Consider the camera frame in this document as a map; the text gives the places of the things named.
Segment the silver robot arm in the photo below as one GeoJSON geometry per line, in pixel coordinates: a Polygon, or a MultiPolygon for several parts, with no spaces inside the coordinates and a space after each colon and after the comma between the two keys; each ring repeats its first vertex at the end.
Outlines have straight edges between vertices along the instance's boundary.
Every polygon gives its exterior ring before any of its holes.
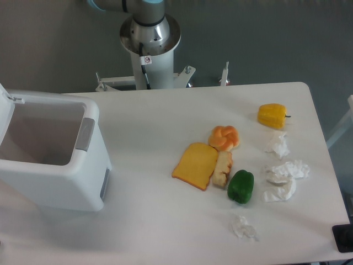
{"type": "Polygon", "coordinates": [[[180,42],[177,21],[165,12],[164,1],[88,1],[100,11],[124,12],[128,17],[120,28],[120,41],[137,55],[158,56],[173,51],[180,42]]]}

